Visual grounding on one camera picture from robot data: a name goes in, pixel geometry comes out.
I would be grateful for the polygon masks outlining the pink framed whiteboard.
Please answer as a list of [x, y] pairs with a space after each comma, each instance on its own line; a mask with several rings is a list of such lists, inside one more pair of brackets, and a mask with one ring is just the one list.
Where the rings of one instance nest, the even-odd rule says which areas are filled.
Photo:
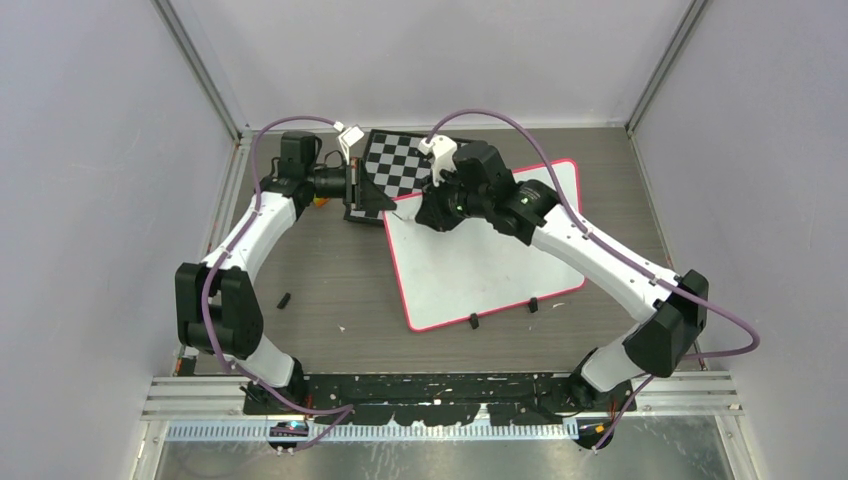
[[421, 195], [396, 200], [384, 227], [407, 326], [425, 332], [582, 288], [585, 277], [561, 260], [471, 218], [449, 232], [414, 221]]

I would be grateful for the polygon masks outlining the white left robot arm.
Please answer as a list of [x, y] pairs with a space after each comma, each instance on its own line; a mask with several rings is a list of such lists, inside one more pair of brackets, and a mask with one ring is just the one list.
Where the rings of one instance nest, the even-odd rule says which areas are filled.
[[220, 353], [227, 368], [240, 367], [270, 385], [268, 400], [280, 412], [298, 412], [307, 398], [300, 363], [264, 333], [253, 282], [272, 248], [317, 198], [340, 199], [356, 209], [393, 210], [395, 202], [369, 178], [350, 149], [364, 136], [341, 128], [336, 141], [341, 163], [319, 161], [322, 141], [305, 131], [288, 131], [271, 171], [259, 181], [251, 206], [225, 240], [198, 263], [175, 274], [177, 334], [186, 347]]

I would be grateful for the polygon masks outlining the black marker cap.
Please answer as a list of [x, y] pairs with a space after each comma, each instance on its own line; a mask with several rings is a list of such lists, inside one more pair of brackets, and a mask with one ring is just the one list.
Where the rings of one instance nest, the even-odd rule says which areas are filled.
[[289, 292], [286, 292], [283, 297], [278, 301], [276, 308], [279, 310], [285, 309], [290, 300], [291, 294]]

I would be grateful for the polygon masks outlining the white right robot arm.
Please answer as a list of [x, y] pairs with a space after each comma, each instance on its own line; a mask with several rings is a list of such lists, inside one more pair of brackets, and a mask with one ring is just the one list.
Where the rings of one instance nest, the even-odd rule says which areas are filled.
[[640, 374], [668, 378], [706, 325], [709, 283], [691, 270], [661, 267], [622, 246], [561, 199], [557, 183], [514, 178], [485, 141], [458, 146], [437, 135], [419, 151], [432, 162], [416, 223], [448, 232], [470, 218], [554, 256], [606, 291], [635, 326], [591, 350], [565, 381], [577, 410], [596, 410]]

